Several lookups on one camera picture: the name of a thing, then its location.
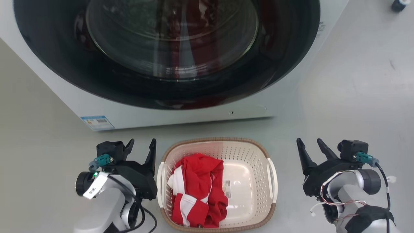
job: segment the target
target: washing machine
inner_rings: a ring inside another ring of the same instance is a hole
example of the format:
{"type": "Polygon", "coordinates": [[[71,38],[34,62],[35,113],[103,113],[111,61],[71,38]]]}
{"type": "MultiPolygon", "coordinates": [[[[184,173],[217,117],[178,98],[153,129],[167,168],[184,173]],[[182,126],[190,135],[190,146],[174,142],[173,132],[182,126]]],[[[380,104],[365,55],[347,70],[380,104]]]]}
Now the washing machine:
{"type": "Polygon", "coordinates": [[[92,130],[274,117],[348,0],[3,0],[0,37],[92,130]]]}

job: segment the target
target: brown basket rim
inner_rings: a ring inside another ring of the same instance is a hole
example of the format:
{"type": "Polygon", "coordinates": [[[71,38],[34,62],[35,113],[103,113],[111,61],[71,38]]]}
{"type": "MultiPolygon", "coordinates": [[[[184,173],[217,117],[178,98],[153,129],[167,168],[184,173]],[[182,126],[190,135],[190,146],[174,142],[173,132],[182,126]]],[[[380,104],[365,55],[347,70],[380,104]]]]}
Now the brown basket rim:
{"type": "MultiPolygon", "coordinates": [[[[199,138],[199,139],[192,139],[192,140],[186,140],[181,141],[178,143],[175,143],[172,145],[164,154],[164,157],[162,158],[162,162],[165,162],[167,159],[167,156],[170,154],[170,152],[175,149],[178,146],[190,144],[190,143],[199,143],[199,142],[214,142],[214,141],[233,141],[233,142],[247,142],[251,143],[255,146],[257,146],[265,155],[266,158],[269,158],[269,154],[267,153],[266,149],[258,142],[252,139],[248,138],[228,138],[228,137],[215,137],[215,138],[199,138]]],[[[233,231],[245,231],[245,230],[251,230],[255,228],[259,228],[263,225],[265,225],[273,216],[274,210],[276,208],[276,203],[272,203],[269,213],[267,214],[266,218],[263,219],[261,222],[248,225],[248,226],[239,226],[239,227],[232,227],[232,228],[192,228],[192,227],[185,227],[180,226],[173,221],[170,220],[170,218],[167,216],[167,213],[165,212],[164,208],[160,208],[161,215],[164,218],[164,220],[174,229],[178,231],[183,232],[201,232],[201,233],[221,233],[221,232],[233,232],[233,231]]]]}

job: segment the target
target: basket bottom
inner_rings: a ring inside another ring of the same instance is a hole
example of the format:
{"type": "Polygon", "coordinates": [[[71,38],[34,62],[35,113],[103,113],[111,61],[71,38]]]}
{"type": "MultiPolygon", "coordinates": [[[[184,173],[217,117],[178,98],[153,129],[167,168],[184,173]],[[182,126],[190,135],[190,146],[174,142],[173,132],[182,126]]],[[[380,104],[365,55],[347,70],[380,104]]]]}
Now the basket bottom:
{"type": "Polygon", "coordinates": [[[248,163],[224,160],[223,191],[229,199],[227,217],[220,228],[251,225],[256,209],[255,178],[248,163]]]}

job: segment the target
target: blue and white sticker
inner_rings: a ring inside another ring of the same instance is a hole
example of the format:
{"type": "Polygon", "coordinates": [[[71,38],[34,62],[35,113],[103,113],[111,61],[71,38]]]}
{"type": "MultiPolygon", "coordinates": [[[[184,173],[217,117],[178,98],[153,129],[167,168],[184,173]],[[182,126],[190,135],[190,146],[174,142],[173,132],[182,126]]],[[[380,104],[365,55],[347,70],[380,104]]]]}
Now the blue and white sticker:
{"type": "Polygon", "coordinates": [[[93,130],[115,129],[105,116],[82,116],[81,119],[93,130]]]}

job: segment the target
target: front-loading washing machine door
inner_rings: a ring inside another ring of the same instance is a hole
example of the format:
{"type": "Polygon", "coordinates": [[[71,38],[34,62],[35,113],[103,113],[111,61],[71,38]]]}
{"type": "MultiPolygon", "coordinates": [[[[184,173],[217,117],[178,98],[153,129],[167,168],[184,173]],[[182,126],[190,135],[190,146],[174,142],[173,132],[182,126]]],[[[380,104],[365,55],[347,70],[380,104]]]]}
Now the front-loading washing machine door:
{"type": "Polygon", "coordinates": [[[318,0],[14,0],[32,51],[70,83],[153,109],[198,109],[274,84],[306,55],[318,0]]]}

